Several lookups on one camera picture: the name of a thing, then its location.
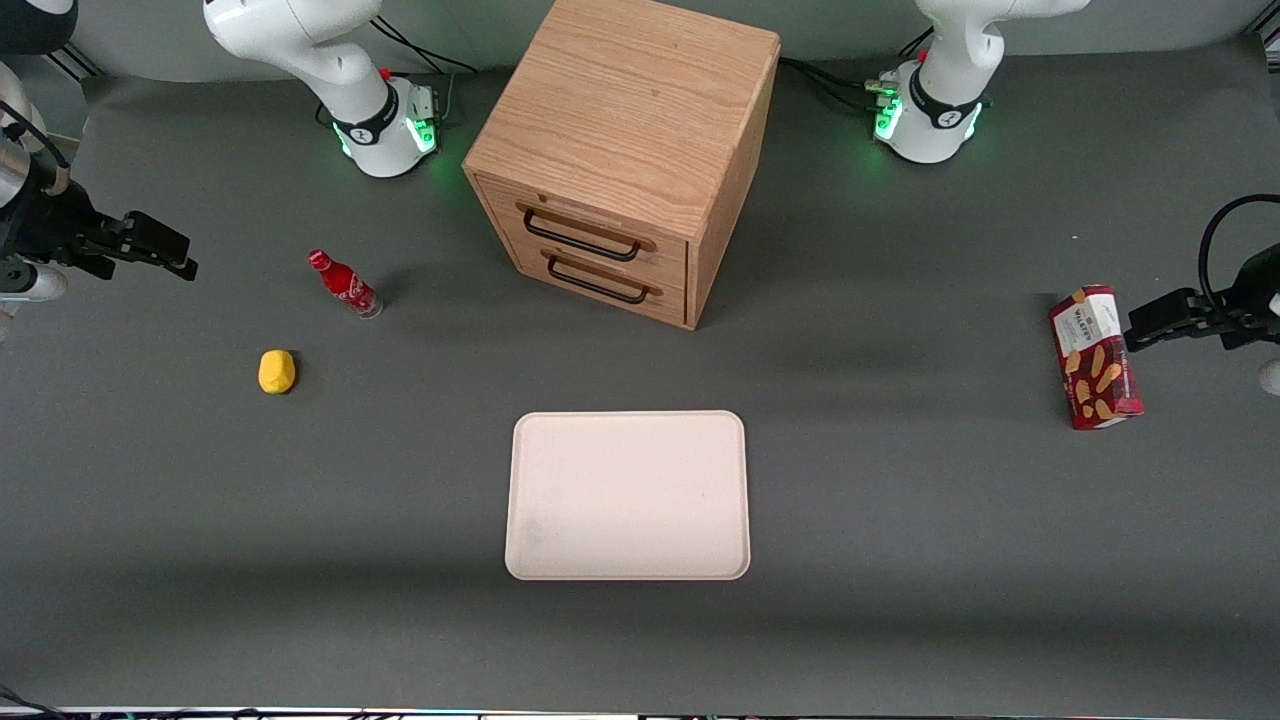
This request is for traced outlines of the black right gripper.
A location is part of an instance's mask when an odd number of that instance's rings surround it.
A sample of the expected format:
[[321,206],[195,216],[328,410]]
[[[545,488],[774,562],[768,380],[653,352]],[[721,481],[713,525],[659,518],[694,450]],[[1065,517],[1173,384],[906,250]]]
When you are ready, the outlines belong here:
[[[111,281],[116,265],[145,264],[195,281],[189,238],[143,211],[128,211],[122,223],[97,211],[76,182],[59,195],[45,188],[55,174],[32,165],[22,182],[3,172],[3,270],[26,263],[56,263]],[[123,251],[122,237],[128,246]]]

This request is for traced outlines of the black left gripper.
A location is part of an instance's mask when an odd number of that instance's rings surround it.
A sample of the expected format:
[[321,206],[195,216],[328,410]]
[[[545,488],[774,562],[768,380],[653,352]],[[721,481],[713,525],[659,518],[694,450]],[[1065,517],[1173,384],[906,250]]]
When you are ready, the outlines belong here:
[[1213,292],[1225,331],[1198,290],[1179,288],[1130,310],[1126,350],[1135,354],[1172,340],[1216,334],[1225,351],[1258,342],[1277,345],[1277,296],[1279,249],[1266,249],[1242,265],[1230,287]]

